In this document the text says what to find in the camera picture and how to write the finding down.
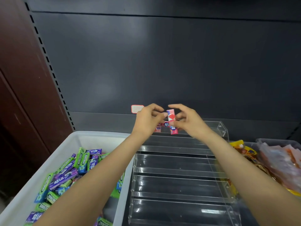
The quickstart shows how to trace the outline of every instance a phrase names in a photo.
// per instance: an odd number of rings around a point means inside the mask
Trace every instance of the hand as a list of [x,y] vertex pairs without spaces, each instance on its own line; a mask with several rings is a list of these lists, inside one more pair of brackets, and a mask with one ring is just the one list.
[[163,112],[164,109],[156,104],[151,104],[144,107],[141,111],[137,113],[135,125],[132,133],[139,133],[140,135],[147,139],[156,129],[159,123],[164,123],[164,118],[167,117],[167,113]]
[[168,105],[168,107],[178,108],[182,111],[175,116],[175,119],[180,121],[170,121],[171,126],[184,129],[191,137],[201,141],[203,141],[208,134],[213,133],[195,110],[182,104]]

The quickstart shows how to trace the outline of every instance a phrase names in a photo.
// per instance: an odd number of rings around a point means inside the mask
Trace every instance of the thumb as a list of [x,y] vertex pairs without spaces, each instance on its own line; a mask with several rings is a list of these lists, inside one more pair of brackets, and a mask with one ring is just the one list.
[[176,128],[182,128],[185,129],[185,122],[181,122],[181,121],[170,121],[169,122],[170,126],[174,126]]
[[165,117],[167,117],[168,113],[160,113],[155,117],[156,123],[160,123],[161,120],[163,120]]

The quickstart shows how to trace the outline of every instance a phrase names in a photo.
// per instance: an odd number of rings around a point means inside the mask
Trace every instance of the forearm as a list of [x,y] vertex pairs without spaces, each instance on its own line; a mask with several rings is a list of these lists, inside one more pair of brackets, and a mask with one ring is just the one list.
[[203,142],[214,153],[261,226],[299,225],[301,203],[291,193],[216,133],[210,133]]
[[93,225],[145,137],[134,133],[78,180],[34,226]]

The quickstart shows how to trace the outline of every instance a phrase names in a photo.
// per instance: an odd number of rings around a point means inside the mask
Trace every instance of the white plastic bin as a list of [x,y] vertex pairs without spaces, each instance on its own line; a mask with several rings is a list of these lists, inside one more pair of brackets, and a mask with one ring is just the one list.
[[[56,171],[67,158],[69,158],[73,153],[77,153],[80,147],[84,147],[85,149],[102,148],[103,153],[109,153],[128,136],[129,134],[127,133],[94,131],[77,131],[70,134],[1,213],[0,225],[23,226],[26,218],[36,206],[33,202],[46,175]],[[133,161],[134,158],[132,158],[126,168],[113,226],[121,226],[122,224]]]

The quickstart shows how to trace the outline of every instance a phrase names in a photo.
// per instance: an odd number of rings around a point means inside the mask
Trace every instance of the red bordered label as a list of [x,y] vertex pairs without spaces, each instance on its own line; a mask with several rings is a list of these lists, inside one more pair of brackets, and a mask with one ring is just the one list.
[[144,105],[132,105],[132,113],[137,113],[143,109]]

